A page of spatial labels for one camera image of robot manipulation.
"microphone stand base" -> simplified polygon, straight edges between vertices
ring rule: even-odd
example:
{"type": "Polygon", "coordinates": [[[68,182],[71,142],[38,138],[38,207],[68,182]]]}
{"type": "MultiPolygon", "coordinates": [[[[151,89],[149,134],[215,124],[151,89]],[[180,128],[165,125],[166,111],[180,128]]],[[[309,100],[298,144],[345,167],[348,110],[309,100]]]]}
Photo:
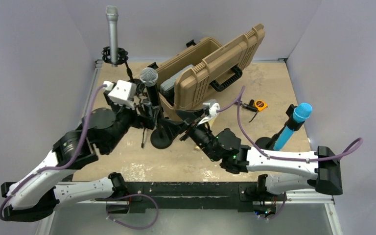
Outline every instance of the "microphone stand base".
{"type": "Polygon", "coordinates": [[[267,146],[271,141],[272,139],[269,137],[261,137],[256,140],[255,144],[261,149],[273,150],[274,141],[270,146],[267,146]]]}
{"type": "Polygon", "coordinates": [[[165,149],[171,146],[173,140],[170,140],[165,133],[162,133],[162,137],[160,134],[160,130],[158,129],[152,132],[150,135],[151,144],[157,149],[165,149]]]}

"beige table surface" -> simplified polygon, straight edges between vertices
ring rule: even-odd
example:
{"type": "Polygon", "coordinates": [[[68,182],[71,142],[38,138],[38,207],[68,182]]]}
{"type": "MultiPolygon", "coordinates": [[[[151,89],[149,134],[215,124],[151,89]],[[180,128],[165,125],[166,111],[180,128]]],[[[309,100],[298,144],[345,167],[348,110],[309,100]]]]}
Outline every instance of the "beige table surface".
{"type": "MultiPolygon", "coordinates": [[[[129,66],[134,77],[138,77],[140,71],[151,63],[133,62],[129,66]]],[[[109,64],[103,64],[97,85],[103,81],[128,80],[126,67],[112,68],[109,64]]],[[[297,104],[289,74],[285,63],[251,63],[243,76],[221,93],[215,93],[210,98],[215,98],[221,107],[229,104],[245,85],[242,100],[262,99],[268,104],[268,108],[258,113],[251,122],[248,121],[254,115],[253,112],[241,109],[240,117],[247,134],[257,140],[259,137],[271,137],[278,132],[287,116],[285,111],[289,104],[297,104]]],[[[109,107],[102,92],[97,96],[94,109],[109,107]]],[[[212,131],[217,135],[224,128],[230,128],[242,144],[251,145],[241,133],[236,121],[236,107],[232,107],[219,114],[215,120],[212,131]]],[[[74,174],[74,181],[93,181],[103,178],[111,172],[120,172],[126,181],[255,181],[263,172],[241,173],[233,175],[221,169],[217,162],[211,162],[203,152],[194,150],[194,142],[191,139],[174,143],[165,150],[155,149],[149,140],[150,133],[147,130],[145,148],[141,148],[142,130],[131,128],[123,137],[110,155],[100,155],[99,161],[85,166],[74,174]]],[[[296,132],[282,151],[304,152],[309,151],[309,143],[306,131],[301,128],[296,132]]]]}

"yellow tape measure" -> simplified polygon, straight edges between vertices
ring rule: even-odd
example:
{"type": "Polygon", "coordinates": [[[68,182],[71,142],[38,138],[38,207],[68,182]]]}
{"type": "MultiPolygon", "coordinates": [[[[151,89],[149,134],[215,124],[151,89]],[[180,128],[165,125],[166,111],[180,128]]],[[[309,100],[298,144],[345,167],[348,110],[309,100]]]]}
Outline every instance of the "yellow tape measure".
{"type": "Polygon", "coordinates": [[[260,112],[263,109],[267,108],[267,104],[263,100],[258,99],[256,101],[254,101],[254,107],[256,107],[257,110],[260,112]]]}

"gray wall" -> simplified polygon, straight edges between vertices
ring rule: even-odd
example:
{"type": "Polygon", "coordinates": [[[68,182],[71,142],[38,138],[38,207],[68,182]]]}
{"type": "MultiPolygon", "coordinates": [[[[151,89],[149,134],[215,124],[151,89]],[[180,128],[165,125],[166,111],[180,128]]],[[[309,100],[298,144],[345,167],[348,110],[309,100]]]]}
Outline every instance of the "gray wall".
{"type": "Polygon", "coordinates": [[[376,1],[322,1],[287,64],[298,101],[313,105],[312,148],[365,139],[341,162],[336,208],[344,234],[376,234],[376,1]]]}
{"type": "MultiPolygon", "coordinates": [[[[0,1],[0,185],[20,180],[76,127],[92,65],[62,1],[0,1]]],[[[36,225],[0,221],[0,234],[36,225]]]]}
{"type": "Polygon", "coordinates": [[[119,11],[118,46],[131,60],[165,60],[191,39],[222,44],[263,23],[266,38],[255,59],[290,55],[321,0],[64,0],[93,59],[108,46],[107,5],[119,11]]]}

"open case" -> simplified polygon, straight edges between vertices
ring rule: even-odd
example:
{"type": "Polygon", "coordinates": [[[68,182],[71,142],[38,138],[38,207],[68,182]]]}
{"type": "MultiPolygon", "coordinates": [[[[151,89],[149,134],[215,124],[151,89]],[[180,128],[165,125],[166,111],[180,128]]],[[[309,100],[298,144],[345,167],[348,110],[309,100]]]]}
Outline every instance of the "open case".
{"type": "Polygon", "coordinates": [[[257,24],[224,46],[211,37],[203,38],[198,44],[191,41],[175,57],[158,66],[151,65],[159,75],[158,90],[182,69],[193,66],[176,79],[172,97],[159,94],[169,118],[179,120],[176,110],[192,110],[214,92],[222,92],[237,81],[252,61],[264,34],[263,25],[257,24]]]}

